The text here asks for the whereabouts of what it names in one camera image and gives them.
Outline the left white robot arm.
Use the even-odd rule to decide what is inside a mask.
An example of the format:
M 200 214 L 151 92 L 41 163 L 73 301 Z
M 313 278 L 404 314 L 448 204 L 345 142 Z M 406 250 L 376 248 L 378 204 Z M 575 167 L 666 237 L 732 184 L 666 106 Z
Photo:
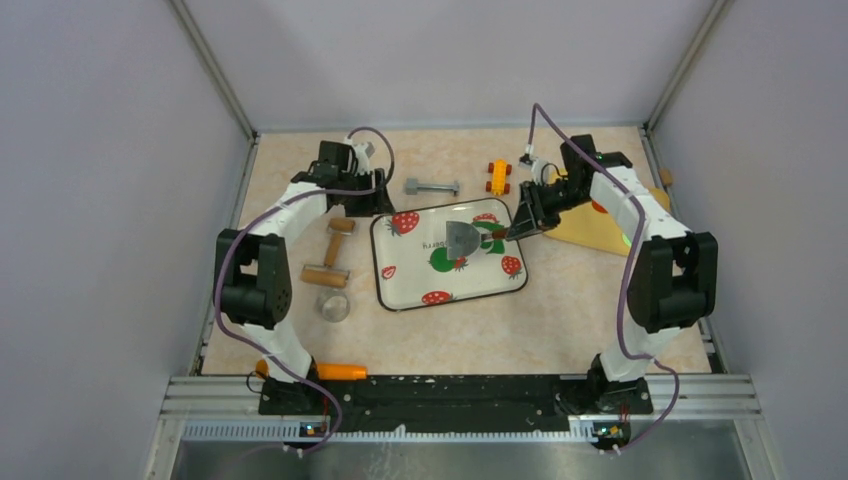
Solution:
M 271 379 L 285 382 L 283 401 L 297 413 L 319 404 L 320 386 L 308 378 L 313 357 L 289 320 L 294 301 L 288 249 L 335 206 L 348 217 L 393 210 L 387 192 L 392 170 L 374 168 L 370 142 L 324 140 L 307 168 L 279 199 L 242 229 L 216 239 L 213 306 L 218 329 L 259 352 Z

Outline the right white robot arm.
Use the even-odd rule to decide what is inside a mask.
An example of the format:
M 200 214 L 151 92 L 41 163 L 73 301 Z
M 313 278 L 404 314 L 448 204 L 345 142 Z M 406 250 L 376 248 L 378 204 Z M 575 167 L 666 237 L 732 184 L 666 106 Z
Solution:
M 533 178 L 520 185 L 509 241 L 557 227 L 561 215 L 590 204 L 611 216 L 629 240 L 616 306 L 616 340 L 595 356 L 586 379 L 563 395 L 575 412 L 612 412 L 646 391 L 648 366 L 681 331 L 709 315 L 716 301 L 718 243 L 676 220 L 645 187 L 621 152 L 599 153 L 589 135 L 560 146 L 564 176 L 526 146 L 521 166 Z

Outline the round green dough wrapper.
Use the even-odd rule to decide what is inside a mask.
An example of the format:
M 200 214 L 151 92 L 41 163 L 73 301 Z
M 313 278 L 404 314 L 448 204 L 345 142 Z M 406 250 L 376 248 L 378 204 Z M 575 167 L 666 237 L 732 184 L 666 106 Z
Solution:
M 458 260 L 449 258 L 447 249 L 441 247 L 431 252 L 428 263 L 435 271 L 445 273 L 456 270 Z

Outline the white strawberry tray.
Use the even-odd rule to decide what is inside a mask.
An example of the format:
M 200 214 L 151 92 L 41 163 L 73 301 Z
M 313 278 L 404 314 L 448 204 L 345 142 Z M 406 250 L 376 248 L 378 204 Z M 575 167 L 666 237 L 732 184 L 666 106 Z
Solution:
M 445 247 L 447 221 L 508 227 L 510 216 L 503 201 L 484 198 L 376 217 L 370 234 L 378 302 L 400 312 L 522 289 L 528 272 L 516 242 L 505 242 L 503 255 L 478 249 L 457 259 L 457 269 L 450 272 L 437 272 L 428 263 L 434 249 Z

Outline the wooden rolling pin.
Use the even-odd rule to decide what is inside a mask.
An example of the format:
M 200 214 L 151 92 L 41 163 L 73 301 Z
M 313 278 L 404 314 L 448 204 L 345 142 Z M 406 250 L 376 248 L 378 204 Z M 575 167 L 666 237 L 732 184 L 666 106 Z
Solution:
M 356 230 L 356 221 L 350 218 L 333 217 L 327 225 L 329 241 L 320 264 L 305 264 L 299 279 L 310 285 L 344 289 L 350 278 L 350 271 L 336 267 L 341 247 L 345 239 Z

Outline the wooden handled scraper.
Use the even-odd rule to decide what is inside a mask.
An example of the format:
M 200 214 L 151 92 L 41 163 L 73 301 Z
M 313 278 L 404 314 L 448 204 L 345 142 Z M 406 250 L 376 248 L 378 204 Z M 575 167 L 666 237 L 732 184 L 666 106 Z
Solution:
M 479 249 L 480 233 L 471 223 L 447 221 L 445 226 L 445 248 L 449 258 L 468 257 Z

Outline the green dough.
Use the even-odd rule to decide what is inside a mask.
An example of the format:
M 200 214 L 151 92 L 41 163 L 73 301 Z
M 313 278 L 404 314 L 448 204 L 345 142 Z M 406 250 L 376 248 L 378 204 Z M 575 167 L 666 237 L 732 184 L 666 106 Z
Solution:
M 508 228 L 489 221 L 474 221 L 472 225 L 480 233 L 479 249 L 486 254 L 503 255 L 506 252 L 505 237 Z

